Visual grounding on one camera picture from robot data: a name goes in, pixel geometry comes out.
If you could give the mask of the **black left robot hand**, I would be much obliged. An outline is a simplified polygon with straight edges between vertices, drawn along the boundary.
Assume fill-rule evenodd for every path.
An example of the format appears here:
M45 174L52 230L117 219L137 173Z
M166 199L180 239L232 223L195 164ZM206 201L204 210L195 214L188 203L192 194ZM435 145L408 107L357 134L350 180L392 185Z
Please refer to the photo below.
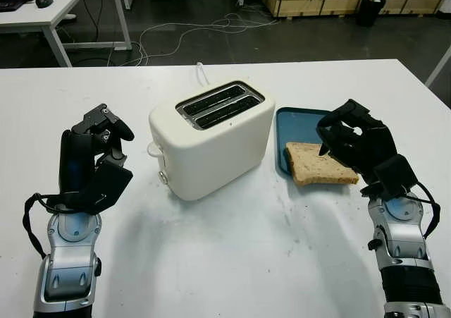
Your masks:
M121 141L135 138L106 104L88 111L61 136L60 199L74 212L98 214L118 201L132 179Z

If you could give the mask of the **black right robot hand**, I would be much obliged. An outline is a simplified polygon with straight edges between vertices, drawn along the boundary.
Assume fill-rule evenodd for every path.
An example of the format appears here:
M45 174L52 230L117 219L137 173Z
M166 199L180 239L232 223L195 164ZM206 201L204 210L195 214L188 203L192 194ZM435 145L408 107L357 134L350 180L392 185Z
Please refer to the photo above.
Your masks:
M368 185L378 181L374 168L397 154L388 127L353 99L320 119L316 132L322 141L319 154L360 174Z

